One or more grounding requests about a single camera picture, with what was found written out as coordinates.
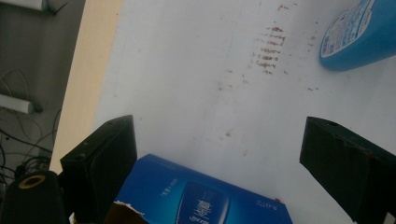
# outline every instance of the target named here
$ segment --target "black cable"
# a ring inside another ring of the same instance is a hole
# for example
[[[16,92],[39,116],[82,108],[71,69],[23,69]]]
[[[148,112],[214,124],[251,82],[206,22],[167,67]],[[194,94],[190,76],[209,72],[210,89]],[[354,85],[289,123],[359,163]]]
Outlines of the black cable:
[[[5,169],[5,170],[8,170],[8,171],[10,171],[10,172],[12,172],[13,174],[15,174],[15,171],[13,170],[13,169],[11,169],[11,168],[8,168],[8,167],[2,167],[2,169]]]
[[[28,160],[26,160],[26,161],[23,163],[23,165],[24,165],[24,166],[27,166],[27,164],[28,164],[30,161],[34,161],[34,160],[36,160],[36,161],[43,161],[43,162],[47,162],[47,163],[50,162],[50,158],[48,158],[48,157],[32,157],[32,158],[29,158]]]
[[[3,155],[3,165],[1,167],[5,167],[6,166],[6,153],[4,152],[3,147],[0,144],[0,150],[1,150],[1,154]]]
[[[7,181],[6,181],[6,175],[4,174],[0,174],[1,178],[3,179],[3,184],[7,185]]]
[[[48,136],[50,136],[50,135],[52,135],[52,133],[47,133],[46,135],[42,136],[42,137],[36,142],[36,144],[38,144],[39,142],[43,141],[44,139],[46,139],[46,138],[47,138]],[[35,148],[35,147],[31,147],[31,148],[29,149],[29,151],[26,153],[26,156],[25,156],[25,158],[23,159],[23,162],[26,161],[26,158],[30,155],[30,152],[33,150],[33,148]]]
[[[48,153],[52,153],[52,151],[49,150],[49,149],[46,149],[46,148],[41,147],[41,146],[38,146],[37,144],[32,144],[32,143],[25,142],[25,141],[23,141],[23,140],[21,140],[21,139],[19,139],[19,138],[16,138],[16,137],[14,137],[14,136],[12,136],[12,135],[6,133],[6,132],[3,131],[2,129],[0,129],[0,133],[3,133],[3,134],[6,135],[7,137],[12,138],[12,139],[14,139],[14,140],[16,140],[16,141],[18,141],[18,142],[24,143],[25,145],[29,145],[29,146],[32,146],[32,147],[38,147],[38,148],[40,148],[41,150],[47,151]]]

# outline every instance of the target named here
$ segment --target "yellow ring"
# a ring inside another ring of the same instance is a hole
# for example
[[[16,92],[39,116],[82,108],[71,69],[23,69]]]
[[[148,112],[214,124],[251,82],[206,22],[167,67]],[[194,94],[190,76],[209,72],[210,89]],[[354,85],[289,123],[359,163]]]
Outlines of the yellow ring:
[[[37,179],[37,181],[35,181],[32,184],[29,184],[28,182],[30,180],[32,180],[32,179]],[[32,175],[29,178],[24,179],[20,183],[20,189],[31,189],[31,188],[34,188],[35,186],[43,183],[45,179],[46,179],[46,177],[44,175]]]

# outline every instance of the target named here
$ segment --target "torn cardboard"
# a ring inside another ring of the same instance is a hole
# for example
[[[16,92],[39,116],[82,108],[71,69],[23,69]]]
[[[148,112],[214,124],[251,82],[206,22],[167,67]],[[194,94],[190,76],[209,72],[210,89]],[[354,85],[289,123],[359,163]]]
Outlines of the torn cardboard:
[[[148,154],[134,164],[105,223],[291,224],[286,205]]]

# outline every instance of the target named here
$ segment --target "brown stain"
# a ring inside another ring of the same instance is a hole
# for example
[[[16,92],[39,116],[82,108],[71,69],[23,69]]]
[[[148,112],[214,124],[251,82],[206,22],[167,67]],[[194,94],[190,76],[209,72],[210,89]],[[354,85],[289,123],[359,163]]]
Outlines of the brown stain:
[[[263,68],[276,68],[276,65],[274,63],[257,63],[257,65]]]
[[[262,51],[262,52],[265,52],[265,53],[277,53],[277,54],[280,53],[280,50],[277,50],[277,49],[261,48],[261,51]]]
[[[248,83],[248,81],[245,79],[245,74],[242,74],[242,82],[244,83],[244,84],[249,84]]]
[[[281,9],[286,9],[286,10],[289,10],[289,8],[288,7],[286,7],[285,5],[280,5],[279,6],[279,8],[277,9],[278,11],[280,11]]]
[[[278,57],[271,57],[271,56],[263,56],[262,59],[265,61],[276,61],[276,62],[279,60]]]
[[[273,27],[273,28],[268,28],[268,29],[271,29],[272,31],[274,31],[274,32],[283,32],[283,30],[282,29],[280,29],[279,27]]]
[[[280,45],[279,43],[276,43],[275,41],[272,41],[272,40],[268,40],[267,43],[269,45],[273,45],[273,46],[279,46]]]
[[[280,39],[282,41],[285,41],[286,37],[283,35],[270,35],[272,38]]]

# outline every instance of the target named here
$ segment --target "white device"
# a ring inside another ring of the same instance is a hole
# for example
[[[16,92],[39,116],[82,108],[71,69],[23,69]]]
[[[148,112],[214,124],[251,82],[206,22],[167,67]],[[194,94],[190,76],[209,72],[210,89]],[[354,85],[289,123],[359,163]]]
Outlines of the white device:
[[[39,11],[44,11],[49,8],[48,0],[0,0],[0,3],[6,3],[18,7],[28,7]]]
[[[35,111],[35,107],[32,102],[2,94],[0,94],[0,106],[25,114],[32,114]]]

